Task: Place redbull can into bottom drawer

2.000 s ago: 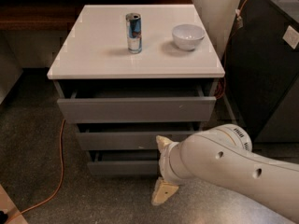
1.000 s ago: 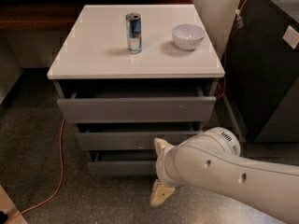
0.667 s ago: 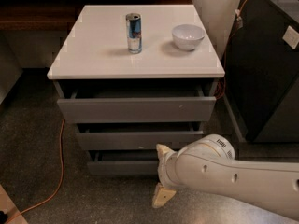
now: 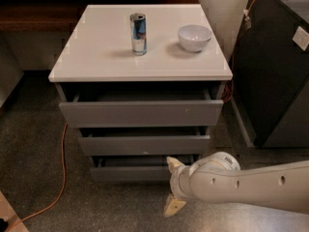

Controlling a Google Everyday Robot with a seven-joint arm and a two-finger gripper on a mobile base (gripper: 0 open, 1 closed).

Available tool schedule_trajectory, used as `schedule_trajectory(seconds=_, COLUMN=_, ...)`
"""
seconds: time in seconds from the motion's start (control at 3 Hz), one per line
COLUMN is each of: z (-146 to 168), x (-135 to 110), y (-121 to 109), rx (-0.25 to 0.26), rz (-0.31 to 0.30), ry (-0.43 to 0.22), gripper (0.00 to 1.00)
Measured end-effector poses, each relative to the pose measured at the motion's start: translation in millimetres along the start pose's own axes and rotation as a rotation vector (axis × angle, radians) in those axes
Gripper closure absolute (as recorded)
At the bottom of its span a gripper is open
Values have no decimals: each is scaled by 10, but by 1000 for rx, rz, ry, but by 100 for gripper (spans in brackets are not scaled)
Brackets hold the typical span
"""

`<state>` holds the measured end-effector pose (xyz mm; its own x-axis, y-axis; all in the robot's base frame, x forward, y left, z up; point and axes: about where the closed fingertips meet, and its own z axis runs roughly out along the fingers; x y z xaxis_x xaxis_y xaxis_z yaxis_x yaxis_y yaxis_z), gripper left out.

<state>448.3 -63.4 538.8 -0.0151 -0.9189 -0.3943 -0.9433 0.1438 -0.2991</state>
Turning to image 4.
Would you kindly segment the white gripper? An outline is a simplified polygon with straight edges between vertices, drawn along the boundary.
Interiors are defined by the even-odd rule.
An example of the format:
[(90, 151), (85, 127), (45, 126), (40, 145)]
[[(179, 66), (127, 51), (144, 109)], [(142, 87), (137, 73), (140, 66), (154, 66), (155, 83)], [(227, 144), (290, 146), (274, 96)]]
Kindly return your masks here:
[(183, 165), (176, 158), (168, 157), (168, 169), (171, 172), (170, 188), (173, 194), (169, 194), (164, 207), (164, 216), (169, 218), (181, 210), (186, 202), (193, 197), (189, 184), (189, 167)]

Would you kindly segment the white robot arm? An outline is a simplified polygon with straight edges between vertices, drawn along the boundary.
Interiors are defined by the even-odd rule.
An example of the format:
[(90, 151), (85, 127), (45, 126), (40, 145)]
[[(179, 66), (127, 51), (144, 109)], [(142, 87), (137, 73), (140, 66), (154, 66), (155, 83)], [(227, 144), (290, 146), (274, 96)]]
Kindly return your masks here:
[(171, 217), (187, 201), (242, 203), (304, 213), (309, 209), (309, 161), (242, 170), (228, 153), (217, 152), (186, 165), (167, 159), (171, 173), (164, 215)]

